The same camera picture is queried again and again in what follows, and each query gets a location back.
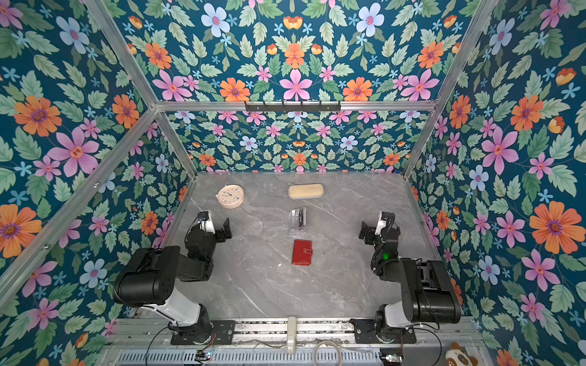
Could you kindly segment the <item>red leather card holder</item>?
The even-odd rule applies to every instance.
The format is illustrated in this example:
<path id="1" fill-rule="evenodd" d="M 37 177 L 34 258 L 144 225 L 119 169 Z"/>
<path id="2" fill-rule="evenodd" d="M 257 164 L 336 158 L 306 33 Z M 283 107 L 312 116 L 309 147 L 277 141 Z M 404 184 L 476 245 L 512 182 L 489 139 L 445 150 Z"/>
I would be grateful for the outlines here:
<path id="1" fill-rule="evenodd" d="M 309 266 L 312 262 L 313 245 L 310 240 L 296 239 L 293 245 L 291 263 L 293 265 Z"/>

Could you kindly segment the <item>clear acrylic card stand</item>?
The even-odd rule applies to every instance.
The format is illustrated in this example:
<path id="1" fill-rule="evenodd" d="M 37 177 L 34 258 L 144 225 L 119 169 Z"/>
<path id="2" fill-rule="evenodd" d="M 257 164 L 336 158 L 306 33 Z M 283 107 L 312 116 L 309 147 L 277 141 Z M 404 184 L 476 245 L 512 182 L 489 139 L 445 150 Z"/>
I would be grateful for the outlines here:
<path id="1" fill-rule="evenodd" d="M 302 207 L 294 208 L 288 215 L 288 233 L 290 235 L 302 232 L 305 229 L 305 228 L 302 230 L 298 229 L 297 213 L 298 213 L 299 208 L 302 208 Z"/>

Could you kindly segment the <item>cards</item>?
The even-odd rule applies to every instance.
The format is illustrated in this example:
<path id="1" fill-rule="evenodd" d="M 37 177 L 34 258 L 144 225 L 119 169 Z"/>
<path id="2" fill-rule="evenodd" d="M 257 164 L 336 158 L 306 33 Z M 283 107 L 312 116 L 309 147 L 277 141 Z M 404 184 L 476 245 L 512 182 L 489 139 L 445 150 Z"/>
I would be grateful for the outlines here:
<path id="1" fill-rule="evenodd" d="M 304 229 L 307 225 L 307 208 L 306 207 L 302 207 L 302 208 L 298 209 L 297 218 L 298 218 L 298 229 L 299 230 Z"/>

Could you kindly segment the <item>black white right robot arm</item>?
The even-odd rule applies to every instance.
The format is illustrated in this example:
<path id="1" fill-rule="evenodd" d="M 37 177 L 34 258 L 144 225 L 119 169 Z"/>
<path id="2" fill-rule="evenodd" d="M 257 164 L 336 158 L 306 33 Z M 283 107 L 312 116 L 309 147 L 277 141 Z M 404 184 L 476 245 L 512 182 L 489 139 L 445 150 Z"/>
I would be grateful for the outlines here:
<path id="1" fill-rule="evenodd" d="M 440 260 L 412 259 L 399 255 L 401 229 L 395 214 L 382 211 L 377 224 L 361 222 L 359 239 L 374 248 L 372 274 L 383 282 L 399 285 L 400 299 L 381 305 L 372 321 L 375 337 L 383 343 L 414 340 L 415 326 L 438 330 L 457 324 L 462 308 Z"/>

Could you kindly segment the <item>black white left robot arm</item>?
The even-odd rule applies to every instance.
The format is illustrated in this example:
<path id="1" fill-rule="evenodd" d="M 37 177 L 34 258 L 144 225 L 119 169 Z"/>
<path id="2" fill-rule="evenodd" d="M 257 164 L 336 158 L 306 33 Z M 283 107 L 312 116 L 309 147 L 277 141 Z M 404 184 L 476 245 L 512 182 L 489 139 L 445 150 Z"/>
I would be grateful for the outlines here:
<path id="1" fill-rule="evenodd" d="M 184 241 L 188 254 L 183 255 L 179 246 L 137 250 L 114 283 L 114 301 L 166 318 L 174 345 L 213 342 L 215 328 L 207 309 L 189 300 L 175 282 L 208 281 L 217 245 L 231 238 L 229 219 L 217 229 L 209 212 L 198 213 Z"/>

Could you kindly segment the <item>pink round alarm clock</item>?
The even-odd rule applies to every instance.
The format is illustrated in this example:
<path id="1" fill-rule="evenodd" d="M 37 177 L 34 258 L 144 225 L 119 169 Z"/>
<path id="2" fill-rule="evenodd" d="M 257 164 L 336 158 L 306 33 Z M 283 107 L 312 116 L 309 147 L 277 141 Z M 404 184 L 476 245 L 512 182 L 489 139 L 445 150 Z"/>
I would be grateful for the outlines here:
<path id="1" fill-rule="evenodd" d="M 243 205 L 245 201 L 244 189 L 239 185 L 226 185 L 219 190 L 215 198 L 221 207 L 233 210 Z"/>

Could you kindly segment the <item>beige glasses case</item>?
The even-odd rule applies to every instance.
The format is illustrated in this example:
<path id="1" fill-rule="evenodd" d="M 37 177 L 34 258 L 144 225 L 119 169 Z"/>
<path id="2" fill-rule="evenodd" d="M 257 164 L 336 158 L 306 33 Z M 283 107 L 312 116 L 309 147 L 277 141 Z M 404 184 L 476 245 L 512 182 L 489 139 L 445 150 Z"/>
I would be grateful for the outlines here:
<path id="1" fill-rule="evenodd" d="M 293 185 L 288 188 L 288 196 L 292 200 L 322 198 L 324 187 L 322 184 Z"/>

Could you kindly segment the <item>white vent grille strip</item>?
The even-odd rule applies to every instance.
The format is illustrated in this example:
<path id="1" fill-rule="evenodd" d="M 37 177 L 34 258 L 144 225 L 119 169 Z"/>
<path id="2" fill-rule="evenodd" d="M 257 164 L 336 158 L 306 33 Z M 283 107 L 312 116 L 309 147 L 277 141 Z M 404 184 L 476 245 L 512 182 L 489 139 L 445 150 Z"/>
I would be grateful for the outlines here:
<path id="1" fill-rule="evenodd" d="M 113 365 L 381 365 L 378 352 L 333 348 L 300 349 L 294 355 L 277 349 L 218 349 L 199 357 L 195 350 L 123 351 Z"/>

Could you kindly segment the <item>black hook bar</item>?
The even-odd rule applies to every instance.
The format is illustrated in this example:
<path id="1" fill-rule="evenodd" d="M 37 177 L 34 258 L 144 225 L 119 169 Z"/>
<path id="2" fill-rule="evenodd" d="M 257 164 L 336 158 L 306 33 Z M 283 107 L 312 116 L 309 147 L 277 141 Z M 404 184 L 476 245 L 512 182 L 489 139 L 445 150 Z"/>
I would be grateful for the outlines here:
<path id="1" fill-rule="evenodd" d="M 245 102 L 245 111 L 248 112 L 338 112 L 342 111 L 340 102 Z"/>

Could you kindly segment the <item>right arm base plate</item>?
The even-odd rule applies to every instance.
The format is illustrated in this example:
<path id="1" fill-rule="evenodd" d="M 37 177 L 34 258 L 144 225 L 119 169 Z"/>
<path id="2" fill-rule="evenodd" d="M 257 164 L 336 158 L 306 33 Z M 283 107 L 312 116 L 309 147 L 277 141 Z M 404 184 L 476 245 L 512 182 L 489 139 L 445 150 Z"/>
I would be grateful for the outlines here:
<path id="1" fill-rule="evenodd" d="M 374 319 L 351 319 L 357 344 L 415 344 L 413 329 L 391 328 Z"/>

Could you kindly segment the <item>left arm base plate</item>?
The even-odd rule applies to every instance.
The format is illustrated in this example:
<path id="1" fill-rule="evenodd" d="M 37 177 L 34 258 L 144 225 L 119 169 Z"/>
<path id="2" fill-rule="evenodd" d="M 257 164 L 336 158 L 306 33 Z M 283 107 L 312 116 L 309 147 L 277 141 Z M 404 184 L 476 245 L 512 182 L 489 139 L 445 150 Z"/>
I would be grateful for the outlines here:
<path id="1" fill-rule="evenodd" d="M 212 320 L 192 326 L 173 327 L 170 344 L 173 346 L 231 345 L 236 322 Z"/>

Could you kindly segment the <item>white rail clip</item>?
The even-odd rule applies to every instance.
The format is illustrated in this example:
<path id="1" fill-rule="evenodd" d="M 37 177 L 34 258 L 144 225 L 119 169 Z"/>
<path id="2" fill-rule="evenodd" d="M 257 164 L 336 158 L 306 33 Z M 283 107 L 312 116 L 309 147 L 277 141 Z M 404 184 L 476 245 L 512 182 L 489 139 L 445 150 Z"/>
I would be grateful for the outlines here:
<path id="1" fill-rule="evenodd" d="M 294 355 L 296 353 L 297 348 L 297 326 L 298 326 L 298 319 L 297 317 L 289 317 L 287 320 L 287 330 L 286 330 L 286 341 L 285 341 L 285 350 L 288 355 Z"/>

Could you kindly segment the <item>aluminium front rail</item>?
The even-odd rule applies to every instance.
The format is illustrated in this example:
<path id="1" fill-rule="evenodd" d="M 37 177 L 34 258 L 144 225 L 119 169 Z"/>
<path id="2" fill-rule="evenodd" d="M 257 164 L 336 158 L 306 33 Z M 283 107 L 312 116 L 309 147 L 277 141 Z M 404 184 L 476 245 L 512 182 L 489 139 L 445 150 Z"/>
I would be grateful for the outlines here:
<path id="1" fill-rule="evenodd" d="M 113 334 L 106 337 L 106 344 L 122 346 L 194 346 L 178 330 L 168 329 L 166 320 L 155 318 L 120 320 Z M 271 345 L 309 346 L 323 340 L 331 340 L 344 346 L 484 346 L 482 334 L 476 329 L 471 317 L 463 317 L 459 323 L 440 325 L 415 325 L 393 331 L 390 335 L 378 335 L 375 323 L 366 318 L 239 318 L 213 320 L 212 335 L 205 339 L 213 346 Z"/>

